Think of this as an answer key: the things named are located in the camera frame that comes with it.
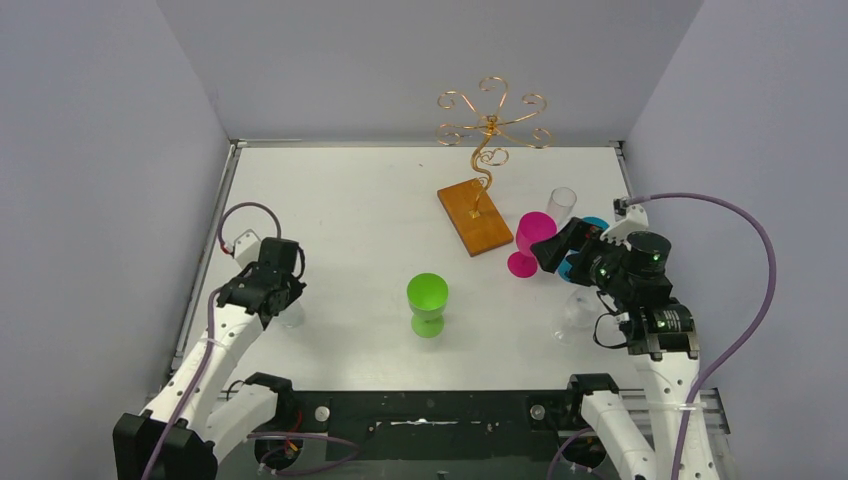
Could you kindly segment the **clear round wine glass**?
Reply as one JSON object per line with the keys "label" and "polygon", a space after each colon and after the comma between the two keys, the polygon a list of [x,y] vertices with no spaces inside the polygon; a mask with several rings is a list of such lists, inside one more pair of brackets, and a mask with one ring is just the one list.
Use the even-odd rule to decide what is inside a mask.
{"label": "clear round wine glass", "polygon": [[557,310],[551,324],[552,337],[562,344],[572,344],[582,334],[591,335],[595,321],[605,312],[597,289],[580,287]]}

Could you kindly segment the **green plastic wine glass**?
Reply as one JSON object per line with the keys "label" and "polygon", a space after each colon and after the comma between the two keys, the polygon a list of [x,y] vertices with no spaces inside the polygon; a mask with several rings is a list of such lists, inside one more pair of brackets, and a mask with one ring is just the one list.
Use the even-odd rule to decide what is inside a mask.
{"label": "green plastic wine glass", "polygon": [[413,332],[422,338],[439,336],[445,326],[444,312],[449,300],[447,282],[435,273],[420,273],[406,286]]}

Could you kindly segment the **clear patterned wine glass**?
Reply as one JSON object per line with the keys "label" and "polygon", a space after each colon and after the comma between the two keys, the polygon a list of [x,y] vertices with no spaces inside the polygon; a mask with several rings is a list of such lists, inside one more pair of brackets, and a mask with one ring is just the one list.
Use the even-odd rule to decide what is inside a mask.
{"label": "clear patterned wine glass", "polygon": [[296,328],[305,322],[305,310],[300,300],[288,305],[276,317],[274,322],[285,328]]}

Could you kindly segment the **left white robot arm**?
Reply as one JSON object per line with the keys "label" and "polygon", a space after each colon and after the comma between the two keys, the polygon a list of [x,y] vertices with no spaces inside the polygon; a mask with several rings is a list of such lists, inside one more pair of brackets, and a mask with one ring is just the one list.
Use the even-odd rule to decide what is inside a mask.
{"label": "left white robot arm", "polygon": [[291,383],[273,375],[257,373],[232,400],[218,399],[250,346],[300,298],[304,271],[298,242],[267,237],[257,259],[210,294],[204,335],[140,413],[117,421],[118,478],[213,479],[234,447],[283,410]]}

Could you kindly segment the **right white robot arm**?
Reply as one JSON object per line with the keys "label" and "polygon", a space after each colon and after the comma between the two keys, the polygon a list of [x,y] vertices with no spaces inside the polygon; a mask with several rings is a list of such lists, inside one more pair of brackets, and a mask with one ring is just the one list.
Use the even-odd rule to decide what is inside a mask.
{"label": "right white robot arm", "polygon": [[595,434],[622,479],[717,479],[704,404],[696,385],[700,347],[690,310],[672,295],[666,275],[670,242],[646,230],[608,239],[585,220],[572,219],[535,243],[539,266],[555,272],[568,263],[570,282],[611,298],[614,317],[647,403],[644,435],[608,374],[575,374],[568,409],[575,425]]}

